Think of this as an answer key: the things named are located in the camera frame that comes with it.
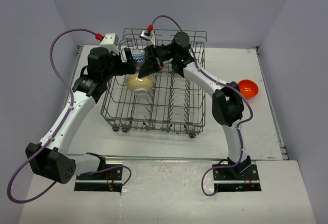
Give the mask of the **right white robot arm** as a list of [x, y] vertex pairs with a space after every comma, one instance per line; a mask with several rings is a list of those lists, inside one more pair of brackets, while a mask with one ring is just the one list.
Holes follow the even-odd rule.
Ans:
[[148, 45], [143, 50], [145, 60], [138, 77], [143, 78], [162, 70], [169, 62], [175, 73], [194, 82], [212, 99], [212, 116], [223, 128], [228, 145], [227, 165], [219, 169], [229, 172], [233, 179], [241, 179], [251, 165], [251, 159], [245, 152], [241, 125], [245, 123], [243, 111], [249, 103], [240, 93], [236, 82], [224, 82], [204, 69], [196, 59], [185, 32], [175, 34], [168, 45]]

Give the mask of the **yellow dotted bowl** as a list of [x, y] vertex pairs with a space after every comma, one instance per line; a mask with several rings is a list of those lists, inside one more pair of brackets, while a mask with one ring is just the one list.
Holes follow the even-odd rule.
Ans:
[[139, 78], [138, 74], [128, 75], [125, 78], [125, 84], [128, 90], [137, 96], [142, 96], [151, 91], [155, 83], [155, 77], [149, 75]]

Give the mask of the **orange bowl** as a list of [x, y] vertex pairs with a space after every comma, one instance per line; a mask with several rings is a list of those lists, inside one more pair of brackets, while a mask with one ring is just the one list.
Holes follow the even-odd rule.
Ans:
[[249, 79], [243, 79], [238, 83], [240, 93], [246, 98], [250, 99], [259, 93], [258, 85]]

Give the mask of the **blue zigzag patterned bowl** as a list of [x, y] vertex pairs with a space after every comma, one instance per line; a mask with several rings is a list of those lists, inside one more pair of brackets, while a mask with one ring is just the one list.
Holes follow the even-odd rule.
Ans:
[[145, 53], [143, 50], [132, 49], [131, 54], [137, 64], [142, 64], [145, 61]]

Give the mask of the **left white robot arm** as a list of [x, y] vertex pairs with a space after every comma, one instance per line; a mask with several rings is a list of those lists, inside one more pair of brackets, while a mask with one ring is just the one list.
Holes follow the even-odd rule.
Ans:
[[82, 121], [106, 92], [109, 80], [136, 71], [136, 61], [128, 48], [114, 54], [96, 47], [90, 50], [87, 60], [74, 82], [70, 100], [50, 131], [25, 149], [33, 173], [60, 184], [66, 184], [75, 174], [89, 173], [95, 179], [106, 175], [107, 167], [99, 156], [87, 153], [79, 162], [67, 156], [68, 149]]

